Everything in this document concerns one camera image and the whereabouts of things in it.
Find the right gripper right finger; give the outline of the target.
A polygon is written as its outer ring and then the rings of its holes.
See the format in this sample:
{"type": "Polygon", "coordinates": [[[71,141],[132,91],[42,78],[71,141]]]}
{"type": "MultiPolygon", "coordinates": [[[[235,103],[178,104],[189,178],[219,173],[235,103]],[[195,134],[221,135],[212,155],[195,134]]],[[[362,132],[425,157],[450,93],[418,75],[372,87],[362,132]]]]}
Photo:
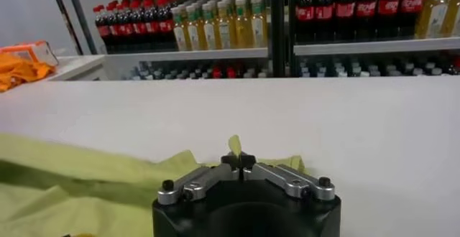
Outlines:
{"type": "Polygon", "coordinates": [[[245,180],[264,180],[282,189],[289,197],[302,199],[312,195],[321,201],[332,201],[335,186],[328,177],[303,174],[285,164],[269,165],[257,162],[255,156],[241,153],[239,161],[245,180]]]}

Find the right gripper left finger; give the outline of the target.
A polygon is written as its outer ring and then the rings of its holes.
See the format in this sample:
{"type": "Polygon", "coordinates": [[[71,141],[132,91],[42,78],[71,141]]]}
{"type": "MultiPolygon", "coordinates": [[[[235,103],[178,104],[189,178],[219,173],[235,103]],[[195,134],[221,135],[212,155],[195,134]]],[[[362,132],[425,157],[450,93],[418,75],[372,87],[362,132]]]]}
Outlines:
{"type": "Polygon", "coordinates": [[[201,166],[177,180],[164,180],[157,191],[157,202],[161,205],[174,205],[181,200],[202,200],[219,182],[239,179],[239,170],[240,157],[224,155],[217,166],[201,166]]]}

